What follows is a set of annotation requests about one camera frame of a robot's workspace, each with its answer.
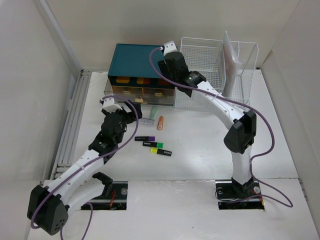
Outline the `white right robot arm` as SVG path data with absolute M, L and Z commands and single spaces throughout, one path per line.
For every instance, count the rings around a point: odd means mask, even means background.
M 243 111 L 228 102 L 198 71 L 190 71 L 183 54 L 177 50 L 163 54 L 158 62 L 163 77 L 170 80 L 179 91 L 206 106 L 226 127 L 223 142 L 231 151 L 233 173 L 232 193 L 243 197 L 250 191 L 254 180 L 250 173 L 251 146 L 257 130 L 257 115 Z

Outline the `clear mesh zipper pouch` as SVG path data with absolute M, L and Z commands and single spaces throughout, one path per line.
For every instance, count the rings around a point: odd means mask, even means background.
M 225 67 L 225 84 L 222 95 L 226 99 L 233 100 L 236 79 L 241 69 L 242 63 L 239 60 L 238 54 L 232 45 L 232 41 L 230 40 L 227 31 L 225 31 L 223 36 L 222 47 Z

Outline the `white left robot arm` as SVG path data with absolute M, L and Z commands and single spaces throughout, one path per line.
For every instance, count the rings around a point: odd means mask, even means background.
M 67 171 L 46 186 L 37 185 L 30 193 L 27 218 L 32 229 L 53 236 L 62 231 L 69 217 L 95 197 L 111 195 L 113 180 L 100 172 L 129 141 L 123 142 L 127 126 L 142 118 L 141 104 L 125 101 L 130 111 L 116 103 L 102 109 L 105 118 L 88 149 Z

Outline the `purple cap black highlighter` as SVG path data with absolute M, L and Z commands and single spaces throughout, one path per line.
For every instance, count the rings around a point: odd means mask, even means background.
M 135 136 L 134 140 L 137 142 L 154 142 L 156 138 L 154 136 Z

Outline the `green cap black highlighter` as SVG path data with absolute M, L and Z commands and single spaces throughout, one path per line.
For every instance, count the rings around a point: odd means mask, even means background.
M 164 144 L 161 142 L 154 142 L 154 141 L 144 141 L 142 143 L 144 147 L 151 147 L 151 148 L 163 148 Z

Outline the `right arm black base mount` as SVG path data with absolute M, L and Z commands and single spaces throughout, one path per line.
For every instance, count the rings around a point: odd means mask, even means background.
M 257 181 L 250 179 L 241 185 L 233 179 L 215 181 L 215 197 L 219 210 L 264 210 L 261 188 Z

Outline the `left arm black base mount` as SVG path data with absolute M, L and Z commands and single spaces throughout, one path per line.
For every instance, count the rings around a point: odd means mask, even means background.
M 129 188 L 127 181 L 113 181 L 102 172 L 95 173 L 92 177 L 104 185 L 102 193 L 89 201 L 93 210 L 125 211 L 127 209 Z

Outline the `teal desktop drawer cabinet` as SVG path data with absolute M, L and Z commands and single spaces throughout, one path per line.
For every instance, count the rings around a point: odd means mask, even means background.
M 147 105 L 173 106 L 175 86 L 156 74 L 149 54 L 159 45 L 118 43 L 108 71 L 111 91 Z

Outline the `yellow cap black highlighter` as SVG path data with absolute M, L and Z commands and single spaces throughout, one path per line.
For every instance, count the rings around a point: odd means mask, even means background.
M 168 156 L 168 157 L 172 156 L 172 152 L 171 151 L 164 150 L 162 148 L 152 147 L 150 149 L 150 152 L 153 153 L 153 154 L 162 155 L 162 156 Z

